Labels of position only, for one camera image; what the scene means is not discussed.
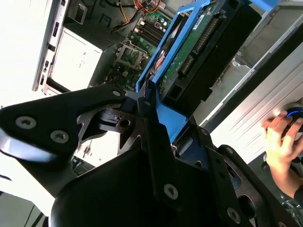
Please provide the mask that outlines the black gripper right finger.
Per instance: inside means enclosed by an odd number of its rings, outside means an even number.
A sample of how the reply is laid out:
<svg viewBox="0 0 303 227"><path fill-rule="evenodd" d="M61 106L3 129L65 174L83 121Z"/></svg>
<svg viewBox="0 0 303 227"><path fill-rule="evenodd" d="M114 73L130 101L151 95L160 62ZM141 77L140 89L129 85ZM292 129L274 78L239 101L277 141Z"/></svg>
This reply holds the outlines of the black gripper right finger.
<svg viewBox="0 0 303 227"><path fill-rule="evenodd" d="M210 134L193 126L195 162L210 175L219 217L227 227L296 227L298 223L228 145L216 148Z"/></svg>

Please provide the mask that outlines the person's bare hand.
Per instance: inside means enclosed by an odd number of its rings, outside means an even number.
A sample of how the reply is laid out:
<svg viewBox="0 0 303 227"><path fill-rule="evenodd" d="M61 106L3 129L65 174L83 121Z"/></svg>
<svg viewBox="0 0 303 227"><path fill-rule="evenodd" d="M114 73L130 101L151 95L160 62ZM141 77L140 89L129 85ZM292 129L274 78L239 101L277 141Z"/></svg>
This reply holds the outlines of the person's bare hand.
<svg viewBox="0 0 303 227"><path fill-rule="evenodd" d="M271 169L286 172L291 162L303 152L303 137L298 136L302 125L302 118L293 121L287 111L262 123L266 161Z"/></svg>

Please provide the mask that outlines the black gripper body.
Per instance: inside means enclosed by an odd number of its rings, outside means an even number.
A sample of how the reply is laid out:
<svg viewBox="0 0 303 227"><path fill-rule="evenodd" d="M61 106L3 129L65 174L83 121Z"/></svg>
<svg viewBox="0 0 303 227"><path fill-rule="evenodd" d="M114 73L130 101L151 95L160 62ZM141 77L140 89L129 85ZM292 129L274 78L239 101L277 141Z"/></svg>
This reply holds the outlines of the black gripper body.
<svg viewBox="0 0 303 227"><path fill-rule="evenodd" d="M176 159L183 207L153 196L147 156L129 151L69 182L51 211L52 227L220 227L208 174Z"/></svg>

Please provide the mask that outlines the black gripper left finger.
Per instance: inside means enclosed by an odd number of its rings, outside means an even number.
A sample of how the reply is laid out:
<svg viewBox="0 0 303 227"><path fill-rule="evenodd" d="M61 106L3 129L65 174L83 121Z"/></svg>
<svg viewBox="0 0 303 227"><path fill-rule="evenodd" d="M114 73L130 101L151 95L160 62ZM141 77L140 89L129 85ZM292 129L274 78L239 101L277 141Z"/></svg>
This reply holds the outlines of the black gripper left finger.
<svg viewBox="0 0 303 227"><path fill-rule="evenodd" d="M0 149L38 171L56 171L68 167L80 144L118 132L118 156L144 153L154 198L179 211L178 174L156 93L151 81L134 96L101 85L6 107L0 112Z"/></svg>

